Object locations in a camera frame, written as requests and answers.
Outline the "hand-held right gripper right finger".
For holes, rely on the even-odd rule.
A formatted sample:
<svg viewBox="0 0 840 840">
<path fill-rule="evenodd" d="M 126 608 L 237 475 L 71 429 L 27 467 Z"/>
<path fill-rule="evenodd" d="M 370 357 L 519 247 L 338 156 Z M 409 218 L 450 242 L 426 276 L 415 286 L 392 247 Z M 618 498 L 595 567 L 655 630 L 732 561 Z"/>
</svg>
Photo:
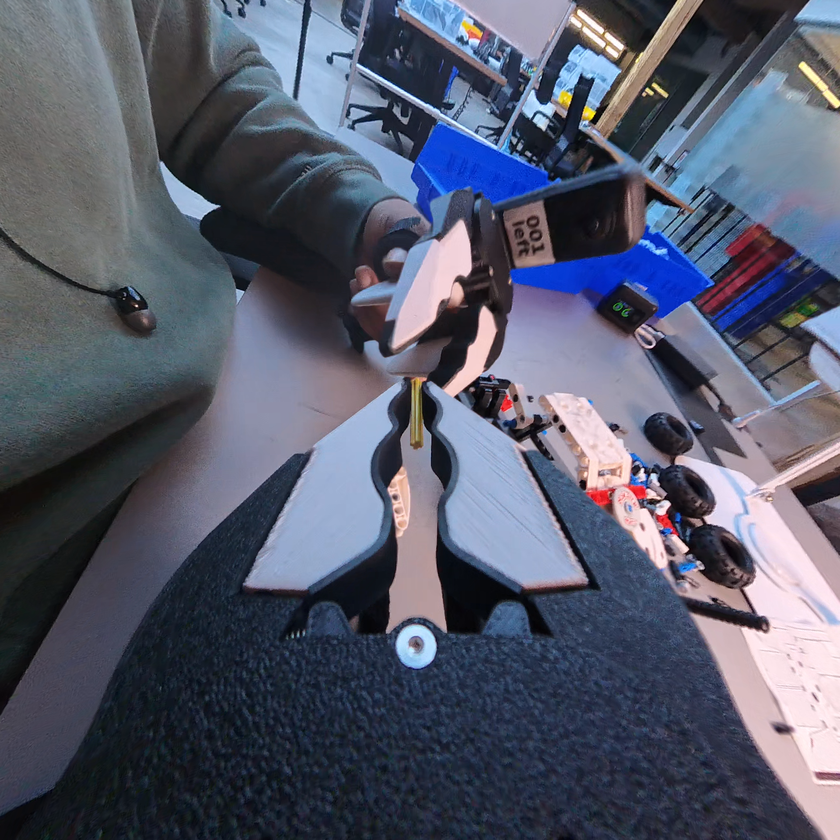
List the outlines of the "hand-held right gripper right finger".
<svg viewBox="0 0 840 840">
<path fill-rule="evenodd" d="M 513 594 L 585 588 L 588 577 L 511 437 L 431 382 L 423 387 L 431 466 L 443 489 L 438 536 L 455 571 Z"/>
</svg>

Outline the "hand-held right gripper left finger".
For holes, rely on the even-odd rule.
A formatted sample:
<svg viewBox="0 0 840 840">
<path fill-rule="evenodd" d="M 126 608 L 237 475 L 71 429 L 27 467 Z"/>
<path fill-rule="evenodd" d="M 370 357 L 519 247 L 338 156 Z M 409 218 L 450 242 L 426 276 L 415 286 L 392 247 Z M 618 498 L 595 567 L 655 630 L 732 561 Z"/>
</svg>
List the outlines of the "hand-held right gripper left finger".
<svg viewBox="0 0 840 840">
<path fill-rule="evenodd" d="M 245 578 L 248 593 L 383 597 L 396 573 L 388 486 L 403 466 L 411 386 L 393 385 L 318 441 Z"/>
</svg>

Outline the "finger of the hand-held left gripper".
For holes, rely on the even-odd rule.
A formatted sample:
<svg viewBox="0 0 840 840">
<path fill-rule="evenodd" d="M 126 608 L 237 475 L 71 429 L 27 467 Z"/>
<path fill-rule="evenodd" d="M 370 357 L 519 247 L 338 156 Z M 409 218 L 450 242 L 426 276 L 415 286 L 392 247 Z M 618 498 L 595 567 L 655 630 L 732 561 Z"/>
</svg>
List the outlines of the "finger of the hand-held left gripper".
<svg viewBox="0 0 840 840">
<path fill-rule="evenodd" d="M 385 316 L 381 352 L 398 354 L 421 338 L 448 306 L 455 283 L 469 273 L 467 236 L 429 238 L 413 246 Z"/>
<path fill-rule="evenodd" d="M 488 308 L 446 311 L 403 352 L 387 360 L 394 376 L 418 376 L 446 394 L 461 393 L 484 374 L 501 352 L 507 317 Z"/>
</svg>

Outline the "white toy building beam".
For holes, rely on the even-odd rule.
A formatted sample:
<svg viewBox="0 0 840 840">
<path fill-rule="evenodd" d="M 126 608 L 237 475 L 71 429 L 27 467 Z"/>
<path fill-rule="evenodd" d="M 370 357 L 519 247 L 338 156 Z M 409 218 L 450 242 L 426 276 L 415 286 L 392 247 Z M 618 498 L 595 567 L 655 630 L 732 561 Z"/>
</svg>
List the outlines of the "white toy building beam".
<svg viewBox="0 0 840 840">
<path fill-rule="evenodd" d="M 395 535 L 399 539 L 408 528 L 411 514 L 411 490 L 404 466 L 397 470 L 387 490 L 392 502 Z"/>
</svg>

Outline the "background wooden desk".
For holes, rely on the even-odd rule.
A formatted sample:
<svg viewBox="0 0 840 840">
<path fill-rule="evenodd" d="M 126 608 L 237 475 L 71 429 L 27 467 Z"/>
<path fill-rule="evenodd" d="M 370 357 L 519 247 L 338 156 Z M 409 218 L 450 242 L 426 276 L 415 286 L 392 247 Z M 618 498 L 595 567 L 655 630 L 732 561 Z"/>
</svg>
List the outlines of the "background wooden desk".
<svg viewBox="0 0 840 840">
<path fill-rule="evenodd" d="M 676 208 L 683 214 L 693 214 L 696 211 L 693 206 L 656 181 L 631 155 L 618 149 L 614 143 L 588 123 L 578 129 L 577 140 L 582 143 L 581 149 L 584 153 L 580 167 L 581 174 L 595 172 L 609 165 L 630 165 L 644 176 L 648 204 L 661 203 L 666 207 Z"/>
<path fill-rule="evenodd" d="M 488 65 L 483 64 L 473 54 L 458 45 L 455 40 L 428 25 L 422 18 L 417 17 L 404 7 L 403 4 L 397 4 L 396 12 L 398 17 L 406 25 L 410 25 L 418 33 L 428 39 L 431 39 L 436 46 L 441 48 L 448 55 L 448 60 L 450 60 L 451 63 L 458 68 L 470 68 L 474 72 L 502 86 L 503 88 L 507 85 L 507 79 L 504 76 L 493 70 Z"/>
</svg>

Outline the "grey desk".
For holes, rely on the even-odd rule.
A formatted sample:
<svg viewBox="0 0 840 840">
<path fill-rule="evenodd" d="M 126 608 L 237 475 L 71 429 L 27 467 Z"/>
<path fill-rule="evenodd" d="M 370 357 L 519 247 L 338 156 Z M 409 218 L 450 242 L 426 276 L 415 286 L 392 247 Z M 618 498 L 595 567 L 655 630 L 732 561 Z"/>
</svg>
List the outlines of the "grey desk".
<svg viewBox="0 0 840 840">
<path fill-rule="evenodd" d="M 590 361 L 605 368 L 622 343 L 571 298 L 520 288 L 504 361 L 532 382 L 570 361 L 574 317 Z M 2 814 L 51 789 L 90 726 L 132 633 L 175 570 L 237 505 L 287 459 L 305 452 L 391 386 L 377 353 L 358 356 L 332 308 L 261 269 L 237 305 L 217 393 L 201 421 L 139 482 L 80 577 L 2 713 Z M 389 630 L 423 617 L 443 629 L 433 557 L 440 484 L 428 448 L 405 451 L 411 521 L 400 540 Z M 777 711 L 742 631 L 693 616 L 738 710 L 770 765 L 825 838 L 838 838 L 838 786 L 814 784 Z"/>
</svg>

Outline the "black charger with green display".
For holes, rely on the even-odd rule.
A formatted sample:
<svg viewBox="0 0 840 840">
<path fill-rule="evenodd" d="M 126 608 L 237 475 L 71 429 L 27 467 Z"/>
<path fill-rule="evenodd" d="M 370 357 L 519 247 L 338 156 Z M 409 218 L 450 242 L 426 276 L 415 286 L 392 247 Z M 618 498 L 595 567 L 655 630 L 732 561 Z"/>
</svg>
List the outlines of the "black charger with green display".
<svg viewBox="0 0 840 840">
<path fill-rule="evenodd" d="M 634 334 L 658 313 L 658 300 L 637 283 L 625 280 L 595 305 L 595 313 L 625 335 Z"/>
</svg>

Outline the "white and black toy truck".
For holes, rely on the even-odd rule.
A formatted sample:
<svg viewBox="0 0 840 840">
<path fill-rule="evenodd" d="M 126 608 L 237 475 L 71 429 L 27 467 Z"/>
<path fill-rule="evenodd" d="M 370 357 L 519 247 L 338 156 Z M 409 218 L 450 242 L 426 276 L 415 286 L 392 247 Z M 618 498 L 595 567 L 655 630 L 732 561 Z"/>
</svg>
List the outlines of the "white and black toy truck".
<svg viewBox="0 0 840 840">
<path fill-rule="evenodd" d="M 520 445 L 568 468 L 585 495 L 626 530 L 625 505 L 636 500 L 627 488 L 632 453 L 590 400 L 562 392 L 532 400 L 523 385 L 492 374 L 468 385 L 460 399 Z"/>
</svg>

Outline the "pile of small toy parts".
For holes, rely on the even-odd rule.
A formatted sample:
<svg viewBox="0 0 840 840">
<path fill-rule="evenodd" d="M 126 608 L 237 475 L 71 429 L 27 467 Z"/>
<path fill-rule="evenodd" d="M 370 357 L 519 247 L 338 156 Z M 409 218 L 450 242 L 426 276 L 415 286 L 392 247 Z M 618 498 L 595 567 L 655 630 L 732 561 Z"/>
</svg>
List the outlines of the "pile of small toy parts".
<svg viewBox="0 0 840 840">
<path fill-rule="evenodd" d="M 702 571 L 703 565 L 690 553 L 687 538 L 680 534 L 679 514 L 658 482 L 659 472 L 659 467 L 648 467 L 631 454 L 627 488 L 636 500 L 625 505 L 625 528 L 656 570 L 679 594 L 687 595 L 699 587 L 698 583 L 688 580 L 688 574 Z"/>
</svg>

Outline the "black power adapter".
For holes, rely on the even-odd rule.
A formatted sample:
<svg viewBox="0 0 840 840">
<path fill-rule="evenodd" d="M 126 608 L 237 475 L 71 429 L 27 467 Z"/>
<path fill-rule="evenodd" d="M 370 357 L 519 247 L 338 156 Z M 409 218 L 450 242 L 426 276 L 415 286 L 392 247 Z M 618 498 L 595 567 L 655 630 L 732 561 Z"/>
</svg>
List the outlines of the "black power adapter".
<svg viewBox="0 0 840 840">
<path fill-rule="evenodd" d="M 691 391 L 713 383 L 718 371 L 680 336 L 664 334 L 647 351 Z"/>
</svg>

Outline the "black toy tyre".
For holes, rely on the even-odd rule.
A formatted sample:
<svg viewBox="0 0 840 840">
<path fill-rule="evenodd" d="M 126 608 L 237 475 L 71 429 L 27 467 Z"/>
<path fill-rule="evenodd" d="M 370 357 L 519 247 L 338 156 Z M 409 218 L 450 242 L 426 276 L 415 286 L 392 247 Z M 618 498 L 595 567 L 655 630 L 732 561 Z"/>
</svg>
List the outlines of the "black toy tyre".
<svg viewBox="0 0 840 840">
<path fill-rule="evenodd" d="M 716 507 L 708 483 L 685 465 L 671 465 L 658 473 L 658 484 L 671 507 L 683 517 L 703 519 Z"/>
<path fill-rule="evenodd" d="M 655 413 L 643 425 L 646 440 L 660 453 L 674 459 L 690 452 L 695 438 L 690 428 L 677 416 Z"/>
<path fill-rule="evenodd" d="M 688 546 L 696 560 L 703 564 L 702 573 L 713 583 L 731 590 L 742 590 L 756 578 L 753 557 L 729 530 L 703 524 L 693 528 Z"/>
</svg>

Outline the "black office chair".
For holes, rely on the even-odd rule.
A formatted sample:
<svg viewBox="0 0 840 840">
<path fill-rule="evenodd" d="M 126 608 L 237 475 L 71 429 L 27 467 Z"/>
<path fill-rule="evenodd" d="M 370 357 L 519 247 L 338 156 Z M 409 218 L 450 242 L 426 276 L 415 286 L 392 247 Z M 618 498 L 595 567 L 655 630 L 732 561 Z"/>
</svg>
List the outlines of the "black office chair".
<svg viewBox="0 0 840 840">
<path fill-rule="evenodd" d="M 444 45 L 408 21 L 410 4 L 343 2 L 342 22 L 357 35 L 358 45 L 328 54 L 327 62 L 351 59 L 356 77 L 370 83 L 379 98 L 369 104 L 348 96 L 343 115 L 348 128 L 377 124 L 400 155 L 415 161 L 437 118 L 414 101 L 441 113 L 452 111 L 448 95 L 457 72 Z"/>
</svg>

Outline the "clear acrylic rod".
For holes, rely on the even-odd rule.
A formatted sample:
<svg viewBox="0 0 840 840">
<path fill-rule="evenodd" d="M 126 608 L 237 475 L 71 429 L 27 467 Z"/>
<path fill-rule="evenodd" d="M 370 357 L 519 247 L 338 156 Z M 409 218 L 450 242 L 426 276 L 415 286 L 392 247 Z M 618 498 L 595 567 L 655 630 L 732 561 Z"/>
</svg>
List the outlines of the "clear acrylic rod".
<svg viewBox="0 0 840 840">
<path fill-rule="evenodd" d="M 828 393 L 829 391 L 826 389 L 825 383 L 821 381 L 812 381 L 809 382 L 807 385 L 804 385 L 797 391 L 793 392 L 792 394 L 789 394 L 779 400 L 773 401 L 771 404 L 765 407 L 761 407 L 749 413 L 745 413 L 741 416 L 734 417 L 729 423 L 730 425 L 736 428 L 745 428 L 759 417 L 767 416 L 771 413 L 791 408 L 794 405 L 798 405 L 813 398 L 825 396 Z"/>
</svg>

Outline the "white side table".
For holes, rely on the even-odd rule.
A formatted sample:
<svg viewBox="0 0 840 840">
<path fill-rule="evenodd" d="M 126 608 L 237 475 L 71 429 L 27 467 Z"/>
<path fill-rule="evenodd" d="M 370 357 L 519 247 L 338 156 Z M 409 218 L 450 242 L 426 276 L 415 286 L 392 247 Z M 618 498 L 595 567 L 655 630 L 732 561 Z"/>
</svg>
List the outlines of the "white side table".
<svg viewBox="0 0 840 840">
<path fill-rule="evenodd" d="M 829 392 L 839 394 L 839 307 L 811 318 L 803 330 L 813 339 L 808 364 Z"/>
</svg>

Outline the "white stand base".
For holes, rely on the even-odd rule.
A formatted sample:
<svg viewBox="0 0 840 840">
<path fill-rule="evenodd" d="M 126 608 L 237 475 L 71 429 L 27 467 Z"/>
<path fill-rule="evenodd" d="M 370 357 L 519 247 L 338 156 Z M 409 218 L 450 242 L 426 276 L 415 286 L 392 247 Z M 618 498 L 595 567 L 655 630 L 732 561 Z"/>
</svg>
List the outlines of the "white stand base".
<svg viewBox="0 0 840 840">
<path fill-rule="evenodd" d="M 837 636 L 839 601 L 773 502 L 753 494 L 756 482 L 743 473 L 680 456 L 716 498 L 708 521 L 734 534 L 757 572 L 747 587 L 752 604 L 773 627 L 812 627 Z"/>
</svg>

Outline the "printed instruction sheet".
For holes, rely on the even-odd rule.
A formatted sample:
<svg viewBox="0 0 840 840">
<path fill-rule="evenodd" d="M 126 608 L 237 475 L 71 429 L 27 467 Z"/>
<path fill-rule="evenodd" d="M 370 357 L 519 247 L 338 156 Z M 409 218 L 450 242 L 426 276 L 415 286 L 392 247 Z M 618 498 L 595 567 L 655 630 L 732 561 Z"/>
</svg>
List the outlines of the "printed instruction sheet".
<svg viewBox="0 0 840 840">
<path fill-rule="evenodd" d="M 805 623 L 742 633 L 813 781 L 838 786 L 838 634 Z"/>
</svg>

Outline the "person's green hoodie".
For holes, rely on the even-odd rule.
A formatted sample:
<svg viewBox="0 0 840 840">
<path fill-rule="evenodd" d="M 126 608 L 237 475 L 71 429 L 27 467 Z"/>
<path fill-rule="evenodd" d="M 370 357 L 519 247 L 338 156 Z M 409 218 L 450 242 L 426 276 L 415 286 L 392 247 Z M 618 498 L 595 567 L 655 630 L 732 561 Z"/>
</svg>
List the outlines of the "person's green hoodie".
<svg viewBox="0 0 840 840">
<path fill-rule="evenodd" d="M 2 242 L 2 707 L 134 482 L 209 407 L 233 325 L 227 263 L 162 175 L 132 3 L 2 3 L 2 228 L 157 319 L 132 332 Z"/>
</svg>

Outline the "wooden post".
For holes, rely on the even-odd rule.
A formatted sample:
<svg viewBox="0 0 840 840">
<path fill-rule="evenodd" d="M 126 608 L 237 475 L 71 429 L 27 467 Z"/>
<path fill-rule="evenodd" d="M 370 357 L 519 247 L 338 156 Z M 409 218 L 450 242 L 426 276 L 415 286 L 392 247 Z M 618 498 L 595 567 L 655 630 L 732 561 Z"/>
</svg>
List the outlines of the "wooden post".
<svg viewBox="0 0 840 840">
<path fill-rule="evenodd" d="M 602 137 L 608 139 L 612 135 L 701 5 L 702 1 L 676 1 L 670 8 L 647 47 L 623 75 L 602 116 L 594 123 L 594 129 Z"/>
</svg>

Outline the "black hoodie drawstring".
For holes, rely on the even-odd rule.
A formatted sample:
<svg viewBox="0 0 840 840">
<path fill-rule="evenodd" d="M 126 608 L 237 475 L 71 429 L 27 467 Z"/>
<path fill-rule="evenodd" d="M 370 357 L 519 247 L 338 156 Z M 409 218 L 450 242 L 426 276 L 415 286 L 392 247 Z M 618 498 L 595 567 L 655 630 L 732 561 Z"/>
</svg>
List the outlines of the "black hoodie drawstring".
<svg viewBox="0 0 840 840">
<path fill-rule="evenodd" d="M 150 310 L 145 297 L 136 288 L 131 286 L 112 289 L 91 287 L 68 277 L 61 271 L 49 266 L 41 259 L 29 253 L 26 248 L 17 243 L 3 228 L 1 228 L 1 239 L 5 246 L 13 251 L 18 258 L 46 273 L 49 277 L 66 286 L 85 292 L 88 295 L 109 299 L 122 323 L 132 332 L 141 336 L 147 336 L 156 330 L 156 316 Z"/>
</svg>

